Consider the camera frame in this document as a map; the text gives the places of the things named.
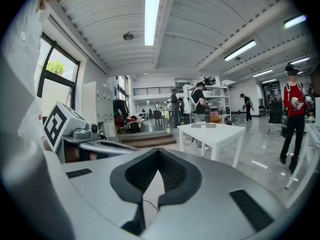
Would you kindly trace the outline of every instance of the balcony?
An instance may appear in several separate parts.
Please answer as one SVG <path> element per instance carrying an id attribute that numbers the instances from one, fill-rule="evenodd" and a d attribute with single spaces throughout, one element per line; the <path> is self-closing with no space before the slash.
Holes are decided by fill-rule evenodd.
<path id="1" fill-rule="evenodd" d="M 181 86 L 171 86 L 171 87 L 147 87 L 147 88 L 136 88 L 133 89 L 133 95 L 154 95 L 154 94 L 170 94 L 172 90 L 176 89 L 178 93 L 182 94 L 183 90 Z"/>

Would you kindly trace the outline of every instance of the black chair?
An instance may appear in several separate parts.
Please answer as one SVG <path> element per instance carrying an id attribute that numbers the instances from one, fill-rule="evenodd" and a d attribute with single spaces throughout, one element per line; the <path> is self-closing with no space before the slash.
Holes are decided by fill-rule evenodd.
<path id="1" fill-rule="evenodd" d="M 270 104 L 269 129 L 267 133 L 269 134 L 269 132 L 280 132 L 281 134 L 281 129 L 271 130 L 272 125 L 270 126 L 270 124 L 276 124 L 282 129 L 282 103 L 277 102 Z"/>
<path id="2" fill-rule="evenodd" d="M 160 125 L 159 120 L 161 120 L 161 126 L 162 126 L 162 120 L 163 120 L 163 124 L 165 124 L 165 119 L 162 116 L 161 112 L 159 110 L 154 110 L 153 111 L 153 118 L 155 121 L 155 125 L 157 125 L 157 120 L 158 120 L 158 124 Z"/>
<path id="3" fill-rule="evenodd" d="M 266 117 L 267 108 L 265 106 L 259 106 L 259 116 L 261 113 L 263 113 L 264 117 Z"/>

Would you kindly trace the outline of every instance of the tree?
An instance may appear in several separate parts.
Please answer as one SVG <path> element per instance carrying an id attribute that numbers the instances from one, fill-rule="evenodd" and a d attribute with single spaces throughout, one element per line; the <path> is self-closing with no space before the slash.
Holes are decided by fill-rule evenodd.
<path id="1" fill-rule="evenodd" d="M 59 60 L 49 60 L 48 64 L 46 65 L 46 70 L 58 75 L 62 76 L 65 72 L 66 65 L 62 64 Z"/>

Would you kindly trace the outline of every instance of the white ceiling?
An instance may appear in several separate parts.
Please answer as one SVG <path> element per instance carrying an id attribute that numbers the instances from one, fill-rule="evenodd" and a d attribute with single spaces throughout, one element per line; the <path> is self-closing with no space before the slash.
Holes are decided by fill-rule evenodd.
<path id="1" fill-rule="evenodd" d="M 284 29 L 284 21 L 299 14 L 289 0 L 173 0 L 171 4 L 168 1 L 160 0 L 157 27 L 164 27 L 165 31 L 160 42 L 161 33 L 156 30 L 154 46 L 144 45 L 145 0 L 58 3 L 108 67 L 110 76 L 145 72 L 150 77 L 167 73 L 181 77 L 222 75 L 238 82 L 272 68 L 275 68 L 272 74 L 280 74 L 285 64 L 300 57 L 311 55 L 308 62 L 299 64 L 303 69 L 313 69 L 319 63 L 306 22 Z M 271 10 L 277 12 L 274 17 L 268 16 Z M 123 34 L 127 32 L 135 38 L 125 41 Z M 224 60 L 252 39 L 257 45 L 242 53 L 241 60 Z M 232 45 L 211 59 L 217 49 L 227 44 Z M 157 49 L 158 59 L 153 65 Z M 271 74 L 266 74 L 259 80 L 269 77 Z"/>

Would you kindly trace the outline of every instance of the staircase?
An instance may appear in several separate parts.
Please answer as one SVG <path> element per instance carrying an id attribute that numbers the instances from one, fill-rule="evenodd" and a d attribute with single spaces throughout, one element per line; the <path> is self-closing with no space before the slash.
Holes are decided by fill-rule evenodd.
<path id="1" fill-rule="evenodd" d="M 152 148 L 158 146 L 165 146 L 169 144 L 177 143 L 177 140 L 173 138 L 172 134 L 169 133 L 157 133 L 135 136 L 126 136 L 122 139 L 122 143 L 135 147 L 137 149 Z"/>

